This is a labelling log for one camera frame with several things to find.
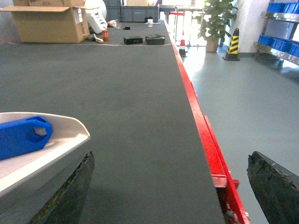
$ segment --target white tray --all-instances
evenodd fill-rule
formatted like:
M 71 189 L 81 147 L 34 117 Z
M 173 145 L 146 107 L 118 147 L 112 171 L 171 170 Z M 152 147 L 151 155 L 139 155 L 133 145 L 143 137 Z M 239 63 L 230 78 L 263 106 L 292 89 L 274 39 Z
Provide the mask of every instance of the white tray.
M 53 128 L 39 151 L 0 161 L 0 224 L 28 223 L 75 171 L 87 153 L 79 147 L 90 139 L 77 119 L 33 112 L 0 113 L 0 123 L 36 115 Z

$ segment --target shelving rack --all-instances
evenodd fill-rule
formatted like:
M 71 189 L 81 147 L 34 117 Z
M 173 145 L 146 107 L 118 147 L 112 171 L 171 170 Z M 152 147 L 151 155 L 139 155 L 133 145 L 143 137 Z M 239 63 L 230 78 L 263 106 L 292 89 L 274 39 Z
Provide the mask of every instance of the shelving rack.
M 292 62 L 296 65 L 299 65 L 299 57 L 296 57 L 294 55 L 290 55 L 290 54 L 288 54 L 286 52 L 283 52 L 283 51 L 280 51 L 280 50 L 276 50 L 276 49 L 271 48 L 271 47 L 266 46 L 266 45 L 262 45 L 258 42 L 254 42 L 253 46 L 257 47 L 259 50 L 262 50 L 262 51 L 264 51 L 264 52 L 266 52 L 270 55 L 279 57 L 281 59 Z
M 276 20 L 276 21 L 281 21 L 281 22 L 290 22 L 294 23 L 294 26 L 292 28 L 292 31 L 290 33 L 289 39 L 292 39 L 294 37 L 294 33 L 297 29 L 298 23 L 299 23 L 299 14 L 290 14 L 290 13 L 270 13 L 270 12 L 262 12 L 261 16 L 265 19 L 264 24 L 263 24 L 263 30 L 262 30 L 262 35 L 265 34 L 266 28 L 268 26 L 268 21 L 269 20 Z M 278 58 L 281 58 L 283 60 L 287 60 L 289 62 L 292 62 L 296 65 L 299 65 L 299 58 L 293 55 L 288 54 L 287 52 L 283 52 L 280 50 L 273 49 L 269 46 L 265 46 L 262 44 L 259 44 L 257 42 L 253 43 L 253 46 L 257 47 L 257 53 L 256 57 L 259 56 L 260 51 L 264 51 L 270 55 L 276 56 Z

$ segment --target blue plastic object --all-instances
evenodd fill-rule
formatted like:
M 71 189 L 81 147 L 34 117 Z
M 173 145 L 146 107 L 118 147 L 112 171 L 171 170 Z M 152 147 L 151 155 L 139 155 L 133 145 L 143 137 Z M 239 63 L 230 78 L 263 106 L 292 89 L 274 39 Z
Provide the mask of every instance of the blue plastic object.
M 290 49 L 290 55 L 299 57 L 299 44 L 292 44 L 292 47 Z
M 0 123 L 0 160 L 44 148 L 52 133 L 51 124 L 42 116 Z
M 285 9 L 285 3 L 269 3 L 268 13 L 283 13 Z
M 272 46 L 272 42 L 273 42 L 273 38 L 270 36 L 260 35 L 260 37 L 258 39 L 258 43 L 260 43 L 262 45 L 269 46 L 269 47 Z
M 291 13 L 291 14 L 296 14 L 297 9 L 299 7 L 298 3 L 286 3 L 285 8 L 284 8 L 284 13 Z
M 292 40 L 273 38 L 272 48 L 283 52 L 289 52 L 292 47 Z

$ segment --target red conveyor frame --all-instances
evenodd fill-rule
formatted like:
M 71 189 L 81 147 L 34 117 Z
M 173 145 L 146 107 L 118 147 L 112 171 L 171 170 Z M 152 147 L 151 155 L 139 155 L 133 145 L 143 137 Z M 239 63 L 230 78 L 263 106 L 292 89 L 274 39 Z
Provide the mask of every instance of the red conveyor frame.
M 171 42 L 175 52 L 176 60 L 178 62 L 178 67 L 184 82 L 191 110 L 193 112 L 195 123 L 199 132 L 199 136 L 206 153 L 206 158 L 211 170 L 214 185 L 217 188 L 226 189 L 227 206 L 233 211 L 234 216 L 235 218 L 237 218 L 239 223 L 250 224 L 248 215 L 243 207 L 243 204 L 237 192 L 236 187 L 238 186 L 239 182 L 237 180 L 233 180 L 229 172 L 228 166 L 222 155 L 221 149 L 218 145 L 211 124 L 207 116 L 205 116 L 202 113 L 194 87 L 184 68 L 182 58 L 179 55 L 173 40 L 171 40 Z

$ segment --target cardboard box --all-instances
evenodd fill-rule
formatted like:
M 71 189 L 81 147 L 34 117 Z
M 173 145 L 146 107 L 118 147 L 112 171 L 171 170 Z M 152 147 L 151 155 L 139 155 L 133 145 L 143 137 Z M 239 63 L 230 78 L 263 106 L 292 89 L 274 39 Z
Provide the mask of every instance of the cardboard box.
M 127 6 L 149 6 L 148 0 L 127 0 Z
M 88 38 L 85 10 L 93 7 L 22 7 L 8 6 L 22 42 L 79 43 Z
M 126 0 L 125 6 L 155 6 L 158 0 Z
M 84 0 L 28 0 L 29 6 L 37 7 L 79 7 L 83 6 Z
M 28 0 L 13 0 L 14 6 L 29 6 Z

